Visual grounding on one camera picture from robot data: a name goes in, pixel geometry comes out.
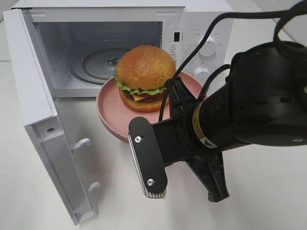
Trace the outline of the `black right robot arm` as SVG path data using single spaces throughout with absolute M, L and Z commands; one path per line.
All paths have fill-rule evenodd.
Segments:
M 198 97 L 178 74 L 170 81 L 170 119 L 153 126 L 162 166 L 185 161 L 208 190 L 208 199 L 229 196 L 222 153 L 257 144 L 300 146 L 307 143 L 307 48 L 279 37 L 283 27 L 307 13 L 306 1 L 288 10 L 232 12 L 223 19 L 276 18 L 273 40 L 237 53 L 215 70 Z

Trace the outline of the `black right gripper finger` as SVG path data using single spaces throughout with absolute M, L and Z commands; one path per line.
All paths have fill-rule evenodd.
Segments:
M 208 156 L 204 160 L 188 159 L 186 164 L 207 189 L 210 202 L 217 203 L 229 197 L 222 153 Z
M 181 78 L 176 78 L 174 83 L 171 80 L 166 82 L 170 86 L 169 93 L 169 115 L 170 118 L 177 118 L 187 115 L 191 112 L 196 104 L 196 98 L 186 87 Z

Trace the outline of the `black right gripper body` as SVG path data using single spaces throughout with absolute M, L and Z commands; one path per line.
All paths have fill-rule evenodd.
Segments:
M 165 166 L 178 161 L 190 164 L 209 161 L 211 154 L 192 127 L 195 103 L 187 103 L 176 116 L 153 124 Z

